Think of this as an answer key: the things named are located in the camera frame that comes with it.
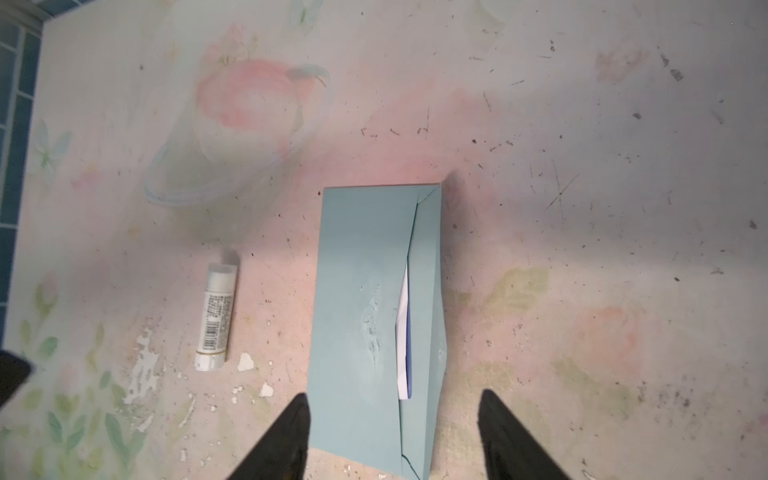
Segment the white letter paper blue border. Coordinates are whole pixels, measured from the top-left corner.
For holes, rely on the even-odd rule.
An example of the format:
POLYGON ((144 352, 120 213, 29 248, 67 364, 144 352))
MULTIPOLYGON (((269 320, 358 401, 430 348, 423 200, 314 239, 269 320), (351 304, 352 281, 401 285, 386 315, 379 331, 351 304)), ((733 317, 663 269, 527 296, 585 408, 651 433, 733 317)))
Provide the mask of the white letter paper blue border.
POLYGON ((408 400, 412 395, 411 386, 411 335, 410 335, 410 291, 409 269, 405 268, 400 290, 396 318, 396 360, 398 399, 408 400))

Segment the white glue stick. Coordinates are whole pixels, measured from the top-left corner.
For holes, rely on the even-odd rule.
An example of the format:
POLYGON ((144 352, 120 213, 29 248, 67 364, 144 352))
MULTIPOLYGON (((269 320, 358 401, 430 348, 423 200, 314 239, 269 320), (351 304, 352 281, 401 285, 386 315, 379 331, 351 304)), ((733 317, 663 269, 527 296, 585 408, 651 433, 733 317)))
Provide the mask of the white glue stick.
POLYGON ((236 265, 209 265, 195 351, 196 371, 211 372, 226 362, 237 274, 236 265))

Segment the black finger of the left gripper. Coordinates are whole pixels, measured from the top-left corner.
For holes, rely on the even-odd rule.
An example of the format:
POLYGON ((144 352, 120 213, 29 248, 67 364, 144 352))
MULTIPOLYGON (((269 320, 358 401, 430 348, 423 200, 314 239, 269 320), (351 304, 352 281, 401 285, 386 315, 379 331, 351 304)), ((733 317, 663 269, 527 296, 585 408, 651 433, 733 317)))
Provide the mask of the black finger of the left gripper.
POLYGON ((32 374, 32 364, 9 351, 0 352, 0 407, 17 393, 32 374))

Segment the teal envelope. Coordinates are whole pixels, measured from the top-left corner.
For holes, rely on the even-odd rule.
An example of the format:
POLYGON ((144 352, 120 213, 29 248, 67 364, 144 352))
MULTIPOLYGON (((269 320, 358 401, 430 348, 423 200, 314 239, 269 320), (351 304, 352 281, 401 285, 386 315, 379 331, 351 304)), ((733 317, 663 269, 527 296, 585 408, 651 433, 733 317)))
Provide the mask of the teal envelope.
POLYGON ((312 447, 407 479, 430 474, 447 363, 437 184, 323 193, 307 395, 312 447), (409 269, 411 386, 397 391, 409 269))

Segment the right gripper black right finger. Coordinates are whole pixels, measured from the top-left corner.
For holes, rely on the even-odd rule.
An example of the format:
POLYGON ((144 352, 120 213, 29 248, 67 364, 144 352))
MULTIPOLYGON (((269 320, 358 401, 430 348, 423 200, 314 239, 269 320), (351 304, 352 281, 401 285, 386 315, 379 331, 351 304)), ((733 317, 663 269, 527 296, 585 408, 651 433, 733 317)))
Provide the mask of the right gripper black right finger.
POLYGON ((478 428, 488 479, 570 479, 499 396, 490 389, 484 389, 481 395, 478 428))

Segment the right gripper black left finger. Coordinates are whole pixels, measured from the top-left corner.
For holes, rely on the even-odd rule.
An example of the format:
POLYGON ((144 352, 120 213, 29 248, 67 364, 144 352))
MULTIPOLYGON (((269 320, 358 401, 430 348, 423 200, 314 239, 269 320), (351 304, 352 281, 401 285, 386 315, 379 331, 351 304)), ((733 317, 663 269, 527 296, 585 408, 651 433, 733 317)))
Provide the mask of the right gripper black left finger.
POLYGON ((307 395, 297 394, 229 475, 230 480, 304 477, 311 413, 307 395))

